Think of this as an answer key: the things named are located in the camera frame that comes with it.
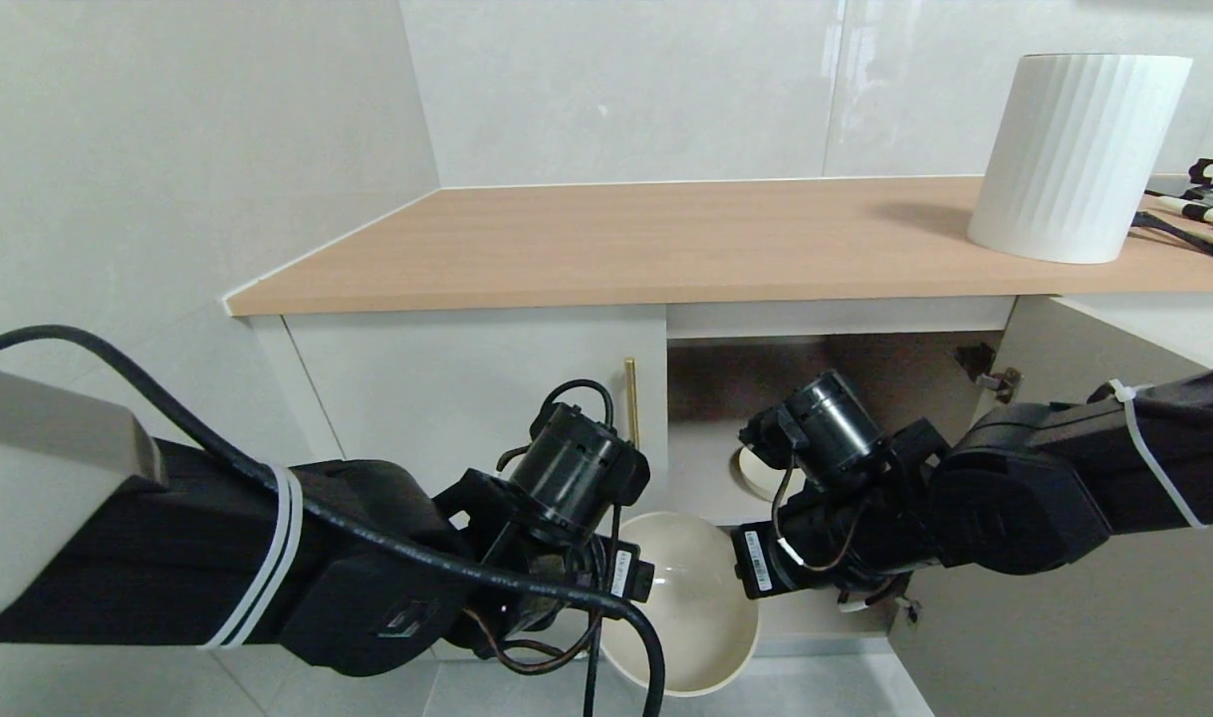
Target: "gold door handle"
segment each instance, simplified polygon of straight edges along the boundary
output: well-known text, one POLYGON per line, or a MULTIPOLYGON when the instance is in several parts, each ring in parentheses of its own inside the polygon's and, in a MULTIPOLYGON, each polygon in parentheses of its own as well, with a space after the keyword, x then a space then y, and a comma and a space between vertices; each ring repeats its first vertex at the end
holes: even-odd
POLYGON ((637 429, 637 362, 625 358, 625 396, 628 400, 628 437, 633 448, 643 448, 643 439, 637 429))

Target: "tile floor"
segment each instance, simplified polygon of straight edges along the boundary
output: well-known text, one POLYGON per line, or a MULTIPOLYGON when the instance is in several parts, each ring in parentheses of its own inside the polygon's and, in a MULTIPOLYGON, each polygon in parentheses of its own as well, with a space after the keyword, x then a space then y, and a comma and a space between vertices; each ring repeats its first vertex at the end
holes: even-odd
MULTIPOLYGON (((545 677, 512 676, 496 664, 443 664, 425 717, 579 715, 583 676, 583 664, 571 664, 545 677)), ((625 681, 604 661, 598 672, 594 713, 636 716, 642 707, 642 688, 625 681)), ((765 713, 932 717, 893 654, 754 659, 739 679, 716 694, 665 700, 665 717, 765 713)))

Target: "open cabinet door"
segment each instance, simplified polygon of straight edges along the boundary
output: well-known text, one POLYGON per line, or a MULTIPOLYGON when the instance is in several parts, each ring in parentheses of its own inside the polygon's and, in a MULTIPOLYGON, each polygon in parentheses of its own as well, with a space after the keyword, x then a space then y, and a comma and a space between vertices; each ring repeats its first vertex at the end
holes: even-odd
MULTIPOLYGON (((1013 309, 995 369, 1010 366, 1023 403, 1205 368, 1047 297, 1013 309)), ((1042 575, 930 568, 907 596, 919 615, 889 642, 940 717, 1213 716, 1213 527, 1114 536, 1042 575)))

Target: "wooden countertop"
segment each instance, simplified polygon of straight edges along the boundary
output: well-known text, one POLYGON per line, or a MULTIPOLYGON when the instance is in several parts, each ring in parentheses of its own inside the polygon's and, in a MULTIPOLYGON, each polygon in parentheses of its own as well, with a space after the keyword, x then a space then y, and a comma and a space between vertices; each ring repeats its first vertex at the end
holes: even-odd
POLYGON ((440 190, 227 301, 233 314, 314 314, 1213 291, 1213 258, 1158 233, 1131 233, 1110 264, 1036 262, 970 244, 980 181, 440 190))

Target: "cabinet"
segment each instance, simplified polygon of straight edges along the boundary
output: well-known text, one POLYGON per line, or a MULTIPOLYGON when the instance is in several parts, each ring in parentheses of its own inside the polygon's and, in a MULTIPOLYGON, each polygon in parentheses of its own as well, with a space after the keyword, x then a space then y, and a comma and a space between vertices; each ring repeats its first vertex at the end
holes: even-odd
MULTIPOLYGON (((1063 301, 1023 298, 997 368, 1020 400, 1081 399, 1203 370, 1063 301)), ((1043 575, 913 575, 890 644, 938 715, 1213 715, 1213 527, 1116 536, 1043 575)))
MULTIPOLYGON (((429 494, 522 444, 540 400, 571 377, 606 382, 626 431, 623 359, 634 358, 639 437, 654 476, 630 513, 676 508, 738 525, 769 512, 735 480, 738 428, 825 368, 852 380, 884 431, 926 416, 952 440, 993 399, 955 362, 958 346, 998 347, 995 369, 1020 369, 1016 399, 1033 403, 1080 400, 1110 377, 1135 385, 1202 368, 1188 358, 1185 331, 1163 328, 1179 321, 1132 312, 1112 321, 1105 301, 1023 297, 1010 312, 1012 303, 606 306, 284 321, 342 453, 395 460, 429 494), (1147 341, 1158 336, 1179 349, 1147 341)), ((569 398, 598 411, 592 393, 569 398)), ((1117 705, 1154 713, 1178 704, 1178 685, 1209 695, 1192 712, 1213 713, 1213 528, 1116 539, 1048 575, 935 568, 916 576, 911 594, 924 604, 911 627, 890 627, 893 611, 839 614, 832 592, 767 599, 759 653, 893 648, 940 715, 1115 713, 1117 705), (1117 695, 1139 682, 1128 698, 1117 695), (1163 698, 1143 698, 1158 690, 1163 698)), ((543 638, 566 643, 582 619, 569 611, 543 638)), ((434 653, 466 658, 446 645, 434 653)))
MULTIPOLYGON (((562 381, 602 381, 628 434, 625 359, 634 359, 639 437, 653 474, 631 513, 667 505, 662 306, 285 320, 342 453, 393 460, 429 495, 466 468, 491 471, 499 455, 526 444, 540 403, 562 381)), ((593 392, 563 399, 602 416, 593 392)))

